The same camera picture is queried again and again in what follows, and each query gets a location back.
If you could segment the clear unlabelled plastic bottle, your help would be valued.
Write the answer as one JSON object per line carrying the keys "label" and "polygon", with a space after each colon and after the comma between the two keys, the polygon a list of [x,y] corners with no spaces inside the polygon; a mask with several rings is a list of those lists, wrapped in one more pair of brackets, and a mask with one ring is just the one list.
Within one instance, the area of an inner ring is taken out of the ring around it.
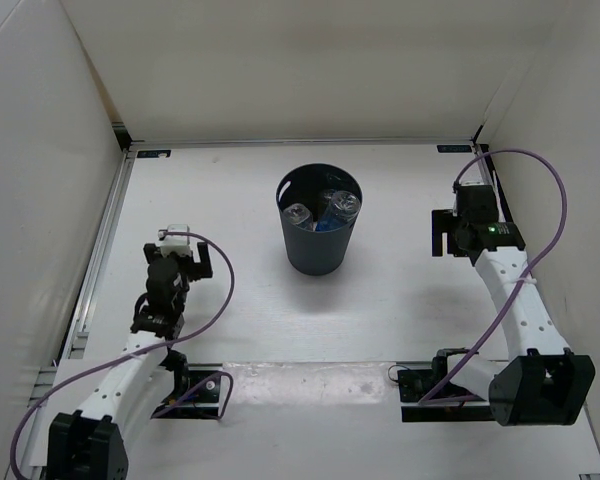
{"label": "clear unlabelled plastic bottle", "polygon": [[360,199],[355,194],[340,190],[331,196],[325,215],[331,223],[346,224],[357,217],[360,208]]}

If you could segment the clear bottle white orange label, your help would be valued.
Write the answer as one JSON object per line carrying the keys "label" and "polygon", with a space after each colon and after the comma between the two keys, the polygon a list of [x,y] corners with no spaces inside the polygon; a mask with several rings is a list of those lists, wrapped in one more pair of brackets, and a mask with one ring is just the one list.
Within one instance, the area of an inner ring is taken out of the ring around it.
{"label": "clear bottle white orange label", "polygon": [[288,206],[283,214],[292,225],[304,230],[312,230],[313,215],[305,205],[294,203]]}

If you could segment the clear bottle blue label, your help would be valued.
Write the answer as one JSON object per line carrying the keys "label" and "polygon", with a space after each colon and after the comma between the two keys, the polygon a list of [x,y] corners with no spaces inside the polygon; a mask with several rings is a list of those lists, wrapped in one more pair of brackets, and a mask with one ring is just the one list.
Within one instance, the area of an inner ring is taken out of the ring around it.
{"label": "clear bottle blue label", "polygon": [[316,228],[315,228],[316,231],[336,230],[344,225],[344,224],[329,222],[325,215],[325,210],[327,209],[329,200],[330,200],[331,196],[333,195],[333,193],[336,191],[340,191],[340,190],[330,189],[330,190],[325,190],[320,194],[319,208],[318,208],[319,218],[316,223]]}

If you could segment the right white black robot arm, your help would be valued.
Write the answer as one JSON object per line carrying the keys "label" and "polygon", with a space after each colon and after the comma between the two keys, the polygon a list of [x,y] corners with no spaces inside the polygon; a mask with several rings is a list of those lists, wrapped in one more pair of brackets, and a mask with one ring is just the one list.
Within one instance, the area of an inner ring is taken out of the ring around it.
{"label": "right white black robot arm", "polygon": [[508,362],[442,349],[424,402],[450,400],[464,389],[486,401],[502,426],[574,424],[595,376],[591,358],[575,354],[557,331],[527,271],[519,229],[499,219],[493,188],[456,183],[453,191],[453,209],[432,213],[432,253],[470,260],[502,318]]}

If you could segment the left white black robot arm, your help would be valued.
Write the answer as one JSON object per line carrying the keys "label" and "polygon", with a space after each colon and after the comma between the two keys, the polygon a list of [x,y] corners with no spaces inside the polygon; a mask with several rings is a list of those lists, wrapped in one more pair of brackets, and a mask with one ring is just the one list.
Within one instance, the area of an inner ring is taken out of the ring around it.
{"label": "left white black robot arm", "polygon": [[190,285],[212,277],[209,246],[186,237],[148,243],[145,291],[134,307],[117,365],[92,393],[49,426],[49,479],[124,479],[131,437],[167,398],[184,397],[191,377],[185,355],[172,350],[184,326]]}

